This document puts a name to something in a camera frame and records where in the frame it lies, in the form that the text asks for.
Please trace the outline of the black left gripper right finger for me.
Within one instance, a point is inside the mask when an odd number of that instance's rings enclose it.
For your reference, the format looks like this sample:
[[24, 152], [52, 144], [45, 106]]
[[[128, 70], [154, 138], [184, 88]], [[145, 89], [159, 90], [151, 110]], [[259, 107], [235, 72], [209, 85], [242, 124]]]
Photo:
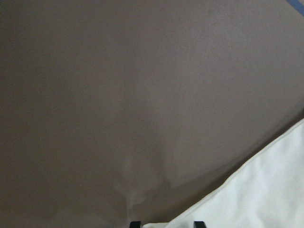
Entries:
[[194, 228], [206, 228], [206, 224], [204, 221], [194, 221], [193, 227]]

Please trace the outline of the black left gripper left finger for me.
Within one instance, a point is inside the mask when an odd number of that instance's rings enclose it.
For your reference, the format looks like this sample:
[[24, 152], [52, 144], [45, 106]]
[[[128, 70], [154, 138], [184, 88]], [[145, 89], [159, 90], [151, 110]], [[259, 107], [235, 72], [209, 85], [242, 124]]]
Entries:
[[141, 228], [141, 221], [131, 221], [129, 228]]

